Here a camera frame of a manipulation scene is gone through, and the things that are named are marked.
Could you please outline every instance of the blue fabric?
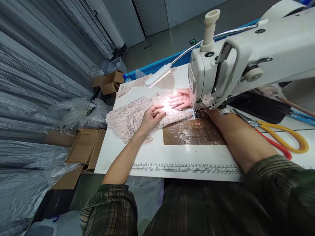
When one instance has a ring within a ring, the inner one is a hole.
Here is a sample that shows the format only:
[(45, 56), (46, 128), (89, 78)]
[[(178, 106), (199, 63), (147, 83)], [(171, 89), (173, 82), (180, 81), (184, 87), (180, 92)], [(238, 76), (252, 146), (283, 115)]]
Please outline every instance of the blue fabric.
[[(309, 3), (310, 1), (311, 1), (311, 0), (302, 0), (302, 1), (300, 1), (300, 3), (305, 4), (305, 5), (308, 5), (308, 3)], [(247, 24), (245, 24), (245, 25), (240, 26), (239, 28), (245, 27), (245, 26), (254, 25), (254, 24), (256, 24), (258, 21), (259, 21), (259, 19), (254, 20), (254, 21), (252, 21), (252, 22), (249, 22), (249, 23), (247, 23)], [(224, 38), (226, 38), (226, 36), (216, 38), (214, 41), (219, 41), (219, 40), (224, 39)], [(151, 63), (151, 64), (149, 64), (149, 65), (146, 65), (145, 67), (142, 67), (142, 68), (140, 68), (139, 70), (142, 71), (142, 72), (145, 73), (145, 74), (150, 74), (150, 73), (154, 74), (154, 73), (157, 72), (163, 65), (166, 65), (166, 64), (172, 62), (173, 60), (175, 60), (175, 58), (177, 58), (177, 57), (178, 57), (180, 54), (182, 54), (184, 51), (178, 52), (178, 53), (176, 53), (176, 54), (174, 54), (174, 55), (172, 55), (172, 56), (166, 57), (166, 58), (164, 58), (164, 59), (161, 59), (161, 60), (156, 61), (156, 62), (154, 62), (154, 63)], [(190, 56), (191, 56), (191, 51), (188, 52), (187, 54), (185, 54), (185, 55), (184, 55), (182, 58), (180, 58), (177, 62), (175, 62), (174, 65), (173, 65), (173, 67), (177, 67), (177, 66), (181, 66), (181, 65), (184, 65), (184, 64), (189, 63), (189, 62), (190, 62)], [(123, 76), (124, 76), (125, 80), (128, 79), (128, 78), (131, 79), (131, 80), (135, 80), (135, 79), (136, 79), (136, 71), (134, 70), (134, 71), (132, 71), (132, 72), (129, 72), (129, 73), (127, 73), (127, 74), (124, 74)]]

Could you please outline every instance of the fingers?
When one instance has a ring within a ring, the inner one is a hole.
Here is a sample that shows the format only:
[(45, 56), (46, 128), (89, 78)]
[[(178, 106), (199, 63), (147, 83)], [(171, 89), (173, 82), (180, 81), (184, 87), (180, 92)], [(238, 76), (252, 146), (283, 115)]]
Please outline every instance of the fingers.
[(176, 102), (176, 101), (183, 100), (183, 99), (184, 99), (184, 96), (181, 95), (181, 96), (179, 96), (179, 97), (170, 99), (168, 102), (169, 102), (169, 103), (172, 103), (172, 102)]
[(176, 98), (176, 97), (179, 97), (179, 96), (182, 96), (182, 94), (181, 93), (171, 94), (170, 98)]
[(186, 104), (182, 104), (180, 106), (175, 107), (175, 110), (181, 110), (181, 109), (184, 109), (184, 108), (187, 108)]
[(180, 89), (177, 90), (177, 92), (179, 92), (181, 94), (189, 95), (189, 88), (180, 88)]
[(155, 109), (159, 109), (159, 108), (163, 108), (164, 106), (161, 104), (158, 105), (152, 105), (150, 106), (150, 108), (148, 109), (148, 111), (154, 111)]
[(159, 122), (165, 116), (166, 116), (166, 112), (162, 111), (161, 113), (157, 114), (157, 116), (154, 118), (154, 120), (156, 120), (156, 122)]
[(170, 103), (170, 107), (175, 107), (175, 106), (181, 105), (183, 103), (184, 103), (183, 100), (172, 102), (172, 103)]
[(154, 115), (157, 115), (157, 114), (162, 113), (162, 112), (163, 112), (163, 111), (160, 110), (160, 109), (155, 109), (155, 110), (153, 111), (153, 114), (154, 114)]
[(170, 95), (170, 98), (176, 98), (176, 97), (182, 96), (183, 94), (189, 95), (189, 88), (178, 89), (176, 94)]

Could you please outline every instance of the person's right hand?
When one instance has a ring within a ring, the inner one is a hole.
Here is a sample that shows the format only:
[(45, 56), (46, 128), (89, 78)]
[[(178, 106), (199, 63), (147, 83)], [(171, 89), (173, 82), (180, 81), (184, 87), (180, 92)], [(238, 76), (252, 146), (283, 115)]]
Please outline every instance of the person's right hand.
[(144, 112), (142, 123), (139, 127), (139, 131), (144, 135), (147, 135), (151, 130), (153, 130), (160, 120), (166, 116), (166, 112), (160, 110), (163, 105), (152, 105), (149, 109)]
[(175, 108), (175, 110), (190, 108), (189, 88), (178, 89), (177, 94), (170, 95), (170, 100), (168, 102), (170, 107)]

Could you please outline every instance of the plaid shirt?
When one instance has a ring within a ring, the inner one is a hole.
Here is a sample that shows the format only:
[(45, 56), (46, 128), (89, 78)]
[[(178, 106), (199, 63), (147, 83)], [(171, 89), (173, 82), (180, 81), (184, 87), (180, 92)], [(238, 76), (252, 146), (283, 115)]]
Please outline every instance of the plaid shirt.
[[(138, 235), (126, 185), (101, 185), (81, 211), (83, 234)], [(243, 184), (171, 180), (143, 235), (315, 235), (315, 170), (277, 155)]]

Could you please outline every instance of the pink lace fabric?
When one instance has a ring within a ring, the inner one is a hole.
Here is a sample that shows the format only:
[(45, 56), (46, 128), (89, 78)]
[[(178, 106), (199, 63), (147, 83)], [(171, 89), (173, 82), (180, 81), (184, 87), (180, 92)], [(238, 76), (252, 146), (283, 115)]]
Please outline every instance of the pink lace fabric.
[[(175, 77), (174, 77), (174, 71), (176, 71), (176, 67), (171, 68), (171, 72), (168, 73), (163, 79), (161, 79), (156, 85), (155, 87), (161, 88), (161, 89), (167, 89), (167, 90), (173, 90), (174, 89), (174, 84), (175, 84)], [(141, 77), (137, 80), (135, 80), (135, 82), (130, 86), (123, 86), (121, 87), (120, 91), (116, 93), (116, 99), (125, 95), (126, 93), (128, 93), (128, 91), (132, 88), (132, 87), (143, 87), (145, 86), (145, 82), (148, 80), (148, 78), (151, 76), (152, 74), (146, 75), (144, 77)]]
[[(107, 127), (126, 144), (140, 127), (144, 112), (153, 104), (163, 104), (162, 110), (166, 111), (166, 116), (155, 127), (155, 130), (191, 117), (193, 115), (191, 110), (176, 111), (169, 107), (169, 95), (172, 93), (173, 91), (156, 93), (152, 98), (141, 97), (126, 106), (109, 112), (106, 116)], [(147, 135), (142, 144), (151, 143), (152, 140), (152, 137)]]

